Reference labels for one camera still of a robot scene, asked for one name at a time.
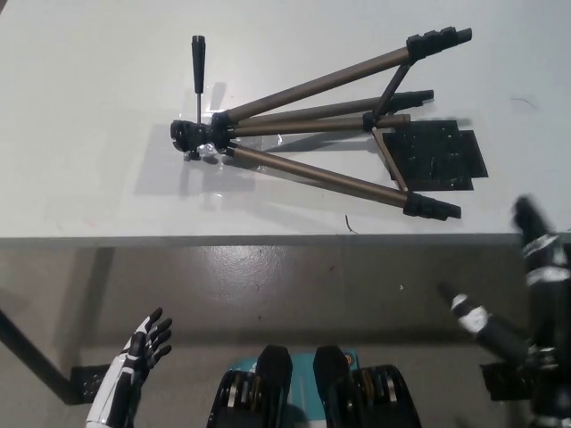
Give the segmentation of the white and black left hand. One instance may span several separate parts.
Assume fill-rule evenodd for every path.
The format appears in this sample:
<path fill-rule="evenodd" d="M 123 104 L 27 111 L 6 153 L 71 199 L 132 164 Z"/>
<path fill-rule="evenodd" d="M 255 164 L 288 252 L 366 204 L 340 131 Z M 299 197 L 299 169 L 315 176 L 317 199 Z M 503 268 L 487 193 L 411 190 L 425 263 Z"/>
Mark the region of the white and black left hand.
<path fill-rule="evenodd" d="M 141 387 L 160 359 L 171 352 L 168 340 L 172 335 L 172 319 L 163 317 L 163 309 L 157 308 L 136 328 L 112 367 L 118 369 L 119 378 L 128 380 L 128 386 Z"/>

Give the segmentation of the white and black right hand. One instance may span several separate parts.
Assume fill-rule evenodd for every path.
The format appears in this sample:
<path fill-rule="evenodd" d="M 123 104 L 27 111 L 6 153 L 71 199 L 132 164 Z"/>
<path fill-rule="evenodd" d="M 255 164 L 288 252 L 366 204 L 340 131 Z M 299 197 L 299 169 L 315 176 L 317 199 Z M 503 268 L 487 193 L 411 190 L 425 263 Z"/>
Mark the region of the white and black right hand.
<path fill-rule="evenodd" d="M 438 284 L 438 292 L 459 326 L 495 356 L 515 366 L 568 372 L 570 258 L 560 236 L 550 230 L 531 197 L 517 198 L 513 221 L 521 236 L 529 295 L 527 338 L 450 284 Z"/>

